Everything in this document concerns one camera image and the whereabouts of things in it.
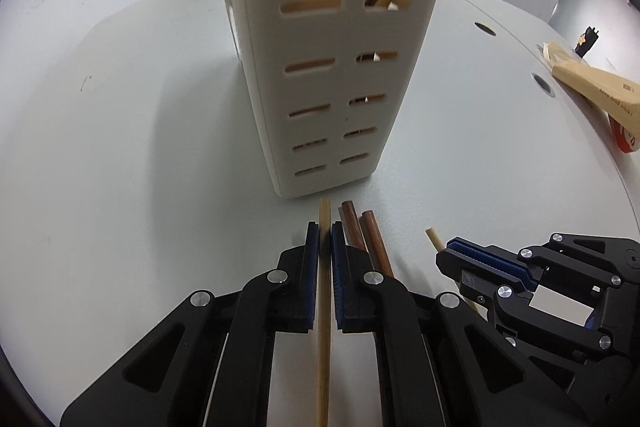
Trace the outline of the cream slotted utensil holder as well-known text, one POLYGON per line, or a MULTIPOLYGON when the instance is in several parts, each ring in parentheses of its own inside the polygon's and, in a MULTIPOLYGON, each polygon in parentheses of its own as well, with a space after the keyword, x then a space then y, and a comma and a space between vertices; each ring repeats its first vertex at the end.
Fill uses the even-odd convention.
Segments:
POLYGON ((435 1, 226 0, 279 196, 374 173, 435 1))

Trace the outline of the brown paper bag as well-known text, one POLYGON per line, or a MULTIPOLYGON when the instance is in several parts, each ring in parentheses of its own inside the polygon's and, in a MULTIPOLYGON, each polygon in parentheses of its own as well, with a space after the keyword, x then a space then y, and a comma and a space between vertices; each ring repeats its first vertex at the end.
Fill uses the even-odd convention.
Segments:
POLYGON ((551 75, 608 115, 615 143, 621 152, 639 150, 639 85, 606 70, 577 61, 562 46, 546 42, 542 56, 551 75))

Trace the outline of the small black device on table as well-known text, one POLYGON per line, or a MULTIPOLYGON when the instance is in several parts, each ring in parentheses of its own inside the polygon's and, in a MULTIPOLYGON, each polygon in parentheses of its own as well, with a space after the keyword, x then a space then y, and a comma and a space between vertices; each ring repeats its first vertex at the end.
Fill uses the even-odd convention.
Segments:
POLYGON ((574 47, 575 53, 579 57, 584 57, 598 39, 599 31, 597 30, 597 28, 594 28, 592 26, 587 27, 586 30, 578 38, 576 46, 574 47))

